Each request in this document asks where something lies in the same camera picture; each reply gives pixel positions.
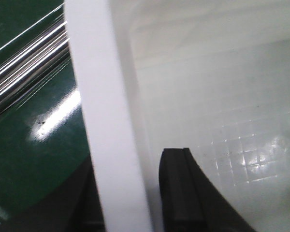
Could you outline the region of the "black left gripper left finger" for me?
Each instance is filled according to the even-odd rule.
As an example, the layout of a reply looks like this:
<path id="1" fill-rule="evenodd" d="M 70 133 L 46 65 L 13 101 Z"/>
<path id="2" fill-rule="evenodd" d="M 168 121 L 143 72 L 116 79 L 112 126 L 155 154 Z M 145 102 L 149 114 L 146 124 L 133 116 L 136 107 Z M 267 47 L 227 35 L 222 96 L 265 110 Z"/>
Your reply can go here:
<path id="1" fill-rule="evenodd" d="M 0 224 L 0 232 L 103 232 L 105 223 L 90 157 L 38 203 Z"/>

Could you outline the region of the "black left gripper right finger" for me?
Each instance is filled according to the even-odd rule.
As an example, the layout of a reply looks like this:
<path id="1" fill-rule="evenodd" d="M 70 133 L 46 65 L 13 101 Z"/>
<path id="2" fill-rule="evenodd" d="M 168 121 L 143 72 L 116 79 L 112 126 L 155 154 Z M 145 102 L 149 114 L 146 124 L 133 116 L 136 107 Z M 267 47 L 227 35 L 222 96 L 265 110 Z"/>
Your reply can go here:
<path id="1" fill-rule="evenodd" d="M 211 183 L 189 148 L 163 150 L 159 189 L 166 232 L 254 231 Z"/>

